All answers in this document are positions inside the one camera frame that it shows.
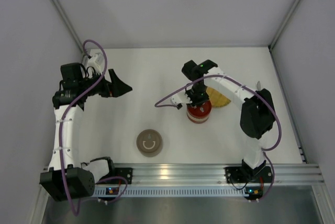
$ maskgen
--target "white wall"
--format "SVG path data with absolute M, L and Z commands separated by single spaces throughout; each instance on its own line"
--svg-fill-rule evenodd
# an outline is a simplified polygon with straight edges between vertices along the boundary
M 335 1 L 303 0 L 274 50 L 309 162 L 335 202 Z
M 60 65 L 81 59 L 49 0 L 0 0 L 0 219 L 27 223 L 51 158 Z
M 293 0 L 60 0 L 108 48 L 267 46 Z

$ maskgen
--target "yellow object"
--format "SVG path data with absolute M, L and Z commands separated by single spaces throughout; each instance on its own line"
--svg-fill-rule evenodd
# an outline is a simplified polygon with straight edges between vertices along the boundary
M 212 107 L 224 107 L 231 102 L 227 97 L 213 88 L 208 87 L 206 93 L 209 96 Z

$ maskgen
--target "red container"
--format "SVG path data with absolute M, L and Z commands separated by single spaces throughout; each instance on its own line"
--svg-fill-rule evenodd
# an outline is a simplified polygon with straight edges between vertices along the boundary
M 211 111 L 211 103 L 210 101 L 205 102 L 201 106 L 192 107 L 191 105 L 187 105 L 187 117 L 196 124 L 201 124 L 205 122 Z

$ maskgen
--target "white table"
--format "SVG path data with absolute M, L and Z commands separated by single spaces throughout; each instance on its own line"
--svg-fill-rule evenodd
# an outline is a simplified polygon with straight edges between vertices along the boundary
M 106 49 L 106 53 L 108 68 L 133 91 L 119 98 L 88 98 L 80 131 L 82 162 L 110 156 L 115 163 L 240 163 L 245 134 L 233 103 L 213 108 L 208 121 L 200 125 L 187 119 L 185 107 L 154 107 L 163 96 L 189 82 L 181 72 L 184 63 L 206 59 L 239 82 L 255 88 L 260 81 L 271 92 L 283 137 L 268 156 L 277 164 L 302 162 L 267 48 Z M 163 138 L 161 153 L 152 158 L 136 147 L 136 137 L 145 129 L 157 130 Z M 275 143 L 277 134 L 274 124 L 264 135 L 267 147 Z

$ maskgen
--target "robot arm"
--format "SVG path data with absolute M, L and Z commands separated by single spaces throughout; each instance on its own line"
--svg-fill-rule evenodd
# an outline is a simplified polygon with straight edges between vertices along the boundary
M 179 92 L 171 97 L 171 102 L 178 108 L 181 108 L 182 104 L 200 106 L 208 101 L 207 87 L 225 95 L 239 108 L 241 111 L 240 126 L 247 135 L 242 166 L 244 166 L 244 173 L 247 177 L 254 177 L 265 167 L 265 157 L 259 139 L 265 132 L 272 129 L 275 119 L 269 109 L 254 94 L 246 91 L 238 82 L 234 82 L 234 79 L 227 76 L 211 60 L 199 65 L 191 60 L 184 64 L 182 72 L 191 81 L 202 77 L 204 79 L 195 83 L 191 89 Z M 263 89 L 255 92 L 274 108 L 268 90 Z
M 82 198 L 92 196 L 94 185 L 104 176 L 115 176 L 114 165 L 109 157 L 91 160 L 89 165 L 82 168 L 79 161 L 79 129 L 84 114 L 84 103 L 89 96 L 96 94 L 101 97 L 119 97 L 132 90 L 130 86 L 123 83 L 115 74 L 113 69 L 108 70 L 111 82 L 103 77 L 100 82 L 83 96 L 70 108 L 66 117 L 62 116 L 69 106 L 80 94 L 97 82 L 102 74 L 102 55 L 96 54 L 87 66 L 93 67 L 91 75 L 85 70 L 83 77 L 81 64 L 71 63 L 61 66 L 63 80 L 59 89 L 52 98 L 56 120 L 54 147 L 48 171 L 40 174 L 40 184 L 47 190 L 56 201 L 66 200 L 66 194 L 62 183 L 60 152 L 63 151 L 66 181 L 69 186 L 71 198 Z M 59 145 L 59 131 L 62 124 L 62 147 Z

